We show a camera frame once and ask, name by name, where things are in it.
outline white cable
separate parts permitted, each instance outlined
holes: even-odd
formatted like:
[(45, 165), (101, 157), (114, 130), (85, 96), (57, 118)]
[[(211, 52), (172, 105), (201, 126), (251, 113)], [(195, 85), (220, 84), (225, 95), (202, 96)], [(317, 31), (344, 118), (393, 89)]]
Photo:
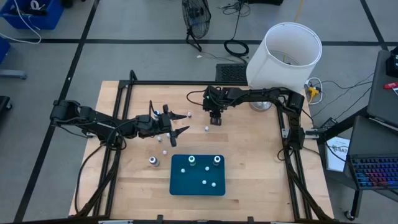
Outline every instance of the white cable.
[(30, 42), (30, 41), (25, 41), (25, 40), (17, 40), (17, 39), (14, 39), (14, 38), (12, 38), (12, 37), (9, 37), (9, 36), (7, 36), (7, 35), (4, 35), (4, 34), (2, 34), (2, 33), (0, 33), (0, 35), (2, 35), (2, 36), (5, 37), (5, 38), (8, 38), (8, 39), (10, 39), (10, 40), (14, 40), (14, 41), (20, 42), (20, 43), (39, 44), (39, 43), (42, 41), (42, 36), (40, 36), (40, 34), (38, 34), (33, 28), (30, 27), (30, 25), (28, 25), (28, 24), (25, 22), (25, 20), (22, 18), (21, 12), (19, 11), (19, 7), (18, 7), (17, 1), (14, 0), (14, 3), (15, 3), (15, 7), (17, 8), (17, 12), (18, 12), (19, 17), (22, 19), (22, 21), (24, 22), (24, 24), (25, 24), (31, 31), (33, 31), (33, 32), (39, 37), (39, 41), (37, 41), (37, 42)]
[(322, 101), (322, 96), (323, 96), (322, 82), (321, 82), (321, 80), (320, 80), (319, 78), (317, 78), (317, 77), (309, 78), (309, 79), (307, 80), (307, 82), (306, 82), (307, 87), (309, 87), (308, 82), (310, 82), (310, 81), (313, 80), (313, 79), (318, 80), (319, 84), (321, 85), (321, 98), (320, 98), (317, 102), (309, 103), (308, 105), (315, 105), (315, 104), (320, 103), (320, 102)]

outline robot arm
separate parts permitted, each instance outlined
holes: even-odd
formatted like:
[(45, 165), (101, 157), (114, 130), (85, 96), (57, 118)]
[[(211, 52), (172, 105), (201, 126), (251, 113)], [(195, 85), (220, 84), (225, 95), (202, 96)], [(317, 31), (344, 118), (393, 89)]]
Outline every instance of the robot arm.
[(289, 118), (290, 132), (287, 145), (301, 149), (305, 139), (300, 125), (300, 114), (304, 96), (287, 88), (270, 88), (262, 90), (242, 90), (240, 88), (215, 88), (208, 86), (203, 94), (203, 109), (210, 112), (210, 123), (221, 126), (221, 113), (229, 106), (235, 107), (244, 102), (268, 101), (280, 108)]
[(154, 119), (150, 114), (139, 115), (133, 119), (121, 120), (97, 112), (88, 106), (81, 106), (76, 101), (56, 100), (50, 119), (56, 126), (77, 126), (83, 134), (92, 133), (98, 139), (106, 141), (112, 147), (121, 147), (123, 138), (132, 139), (153, 137), (155, 135), (170, 133), (170, 143), (177, 145), (176, 138), (189, 126), (173, 131), (171, 120), (183, 119), (186, 116), (174, 114), (167, 105), (163, 105), (163, 113), (155, 114)]

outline wooden tabletop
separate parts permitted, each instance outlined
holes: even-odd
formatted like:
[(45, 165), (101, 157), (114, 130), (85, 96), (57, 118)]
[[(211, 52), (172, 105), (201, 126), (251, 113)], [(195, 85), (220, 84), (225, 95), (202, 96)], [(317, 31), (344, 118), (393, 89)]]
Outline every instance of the wooden tabletop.
[[(96, 110), (112, 115), (118, 82), (103, 82)], [(163, 215), (165, 220), (224, 220), (293, 221), (289, 185), (284, 162), (277, 159), (282, 141), (275, 106), (266, 112), (256, 112), (247, 103), (228, 108), (223, 114), (223, 125), (210, 125), (208, 112), (201, 106), (189, 103), (188, 92), (204, 90), (205, 86), (185, 85), (134, 85), (128, 118), (147, 114), (149, 100), (155, 110), (168, 104), (177, 114), (192, 112), (191, 119), (173, 123), (173, 128), (190, 126), (177, 139), (177, 147), (171, 147), (165, 134), (163, 142), (156, 138), (127, 139), (127, 148), (121, 154), (111, 218), (154, 220)], [(190, 99), (202, 101), (202, 94), (192, 94)], [(121, 105), (119, 118), (123, 110)], [(304, 110), (309, 112), (307, 101)], [(312, 123), (304, 114), (302, 126)], [(99, 145), (89, 139), (86, 158)], [(306, 140), (304, 146), (318, 151), (314, 140)], [(104, 149), (86, 164), (80, 182), (79, 208), (87, 202), (98, 186)], [(169, 193), (170, 164), (174, 154), (222, 154), (225, 157), (226, 193), (224, 196), (173, 196)], [(149, 164), (150, 156), (160, 161), (160, 166)], [(325, 213), (333, 217), (328, 189), (319, 155), (301, 150), (302, 164), (308, 191)], [(302, 198), (297, 190), (298, 201)], [(108, 191), (103, 194), (101, 211), (104, 211)], [(300, 204), (300, 214), (304, 217)]]

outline blue plastic crate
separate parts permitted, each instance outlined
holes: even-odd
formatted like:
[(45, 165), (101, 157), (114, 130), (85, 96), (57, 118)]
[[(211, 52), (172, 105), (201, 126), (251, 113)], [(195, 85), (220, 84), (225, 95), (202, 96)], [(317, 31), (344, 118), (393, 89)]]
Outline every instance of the blue plastic crate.
[[(63, 12), (63, 7), (60, 0), (38, 0), (38, 2), (40, 5), (45, 4), (47, 6), (47, 15), (30, 16), (30, 19), (28, 19), (29, 15), (23, 15), (21, 13), (22, 18), (33, 29), (34, 27), (39, 29), (54, 29), (57, 26)], [(30, 6), (30, 0), (17, 0), (17, 3), (20, 10), (26, 5)], [(0, 11), (0, 16), (5, 18), (5, 20), (16, 29), (29, 29), (21, 20), (19, 15), (13, 15), (9, 13), (13, 8), (13, 5), (15, 5), (14, 0), (7, 0)]]
[(10, 49), (10, 44), (6, 40), (0, 37), (0, 63), (6, 57), (8, 50)]

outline metal bracket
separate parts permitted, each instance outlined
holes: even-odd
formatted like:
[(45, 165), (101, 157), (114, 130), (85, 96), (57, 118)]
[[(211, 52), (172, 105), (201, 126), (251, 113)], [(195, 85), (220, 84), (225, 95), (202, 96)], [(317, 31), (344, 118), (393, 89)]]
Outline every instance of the metal bracket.
[[(318, 139), (319, 137), (319, 133), (323, 132), (323, 129), (318, 129), (318, 128), (303, 128), (304, 129), (304, 133), (305, 133), (305, 138), (306, 139)], [(289, 128), (282, 128), (281, 132), (282, 132), (282, 137), (284, 139), (287, 139), (287, 137), (289, 136)]]

